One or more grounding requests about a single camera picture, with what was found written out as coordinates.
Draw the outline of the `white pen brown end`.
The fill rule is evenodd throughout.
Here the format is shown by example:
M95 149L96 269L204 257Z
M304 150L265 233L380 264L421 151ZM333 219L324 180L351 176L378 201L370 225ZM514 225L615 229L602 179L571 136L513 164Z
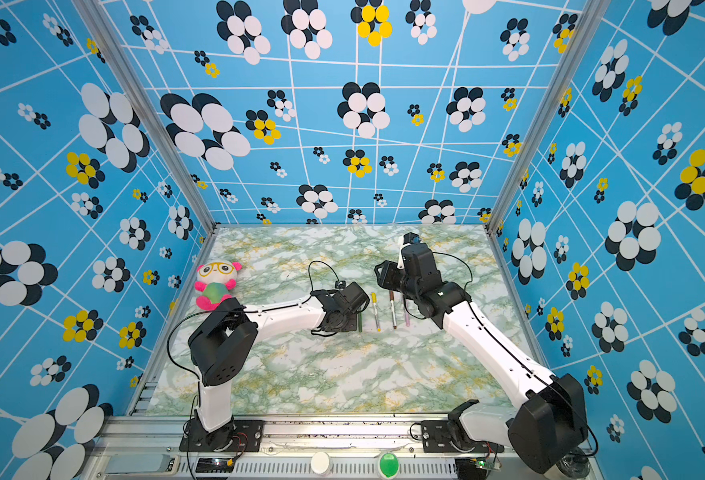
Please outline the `white pen brown end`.
M393 291L388 292L388 298L389 298L389 310L390 310L390 316L391 316L391 325L392 325L393 330L396 330L398 328L398 324L397 324L395 297L394 297Z

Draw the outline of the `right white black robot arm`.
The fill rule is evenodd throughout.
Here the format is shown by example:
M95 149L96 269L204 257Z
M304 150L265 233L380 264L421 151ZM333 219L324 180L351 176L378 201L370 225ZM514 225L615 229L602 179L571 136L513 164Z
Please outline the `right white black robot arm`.
M447 416L452 447L506 445L538 474L565 458L584 454L588 440L584 392L571 375L558 377L518 348L488 320L464 288L442 279L433 252L419 236L402 237L396 261L374 268L379 287L400 293L421 317L459 341L495 378L516 412L493 414L467 400Z

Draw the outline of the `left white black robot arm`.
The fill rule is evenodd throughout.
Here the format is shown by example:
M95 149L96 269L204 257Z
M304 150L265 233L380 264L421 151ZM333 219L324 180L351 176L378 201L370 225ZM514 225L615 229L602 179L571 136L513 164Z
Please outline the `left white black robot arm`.
M200 426L212 433L232 423L232 380L256 343L296 331L354 332L358 316L369 304L370 297L355 282L342 290L314 290L304 299L284 303L222 301L188 338L190 358L198 372L196 420Z

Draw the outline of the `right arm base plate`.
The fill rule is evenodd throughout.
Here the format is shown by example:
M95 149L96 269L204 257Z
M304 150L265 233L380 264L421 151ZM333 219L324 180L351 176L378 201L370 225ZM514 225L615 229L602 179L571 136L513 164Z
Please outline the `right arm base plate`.
M505 446L494 442L461 440L451 435L447 420L422 420L419 422L419 439L425 453L479 454L492 456L502 454Z

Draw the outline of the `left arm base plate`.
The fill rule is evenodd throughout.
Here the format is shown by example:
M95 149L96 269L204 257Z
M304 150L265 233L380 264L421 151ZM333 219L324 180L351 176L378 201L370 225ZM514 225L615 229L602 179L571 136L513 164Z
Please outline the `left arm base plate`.
M264 437L264 420L232 419L226 425L208 432L194 417L184 425L180 451L186 452L258 452Z

